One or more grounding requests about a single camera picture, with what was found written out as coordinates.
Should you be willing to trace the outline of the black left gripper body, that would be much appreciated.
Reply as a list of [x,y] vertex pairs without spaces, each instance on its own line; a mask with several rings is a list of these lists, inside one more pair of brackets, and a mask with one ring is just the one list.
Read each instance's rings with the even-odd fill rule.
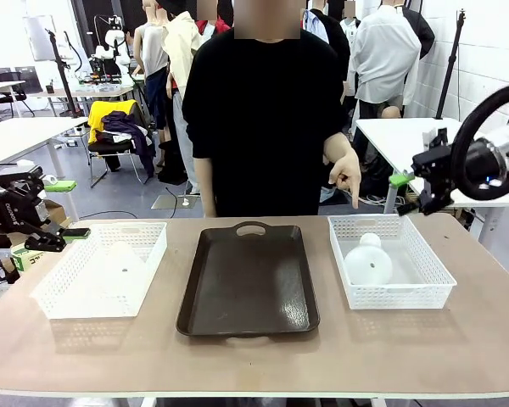
[[0,248],[11,245],[9,235],[26,237],[33,227],[50,220],[45,203],[38,197],[44,191],[42,167],[35,164],[8,164],[0,169]]

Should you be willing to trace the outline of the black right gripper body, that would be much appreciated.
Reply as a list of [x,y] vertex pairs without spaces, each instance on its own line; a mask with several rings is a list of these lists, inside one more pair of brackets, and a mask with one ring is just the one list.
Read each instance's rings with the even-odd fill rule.
[[422,141],[424,151],[412,157],[411,165],[415,177],[424,180],[417,207],[421,213],[436,213],[453,203],[447,128],[438,126],[423,133]]

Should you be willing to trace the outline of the person's left hand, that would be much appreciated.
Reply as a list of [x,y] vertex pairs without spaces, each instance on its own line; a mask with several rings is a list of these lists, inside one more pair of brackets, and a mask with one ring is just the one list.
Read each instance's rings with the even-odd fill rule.
[[349,191],[354,209],[359,208],[361,185],[361,168],[355,150],[344,140],[336,145],[325,144],[324,154],[333,163],[328,177],[328,184],[338,189]]

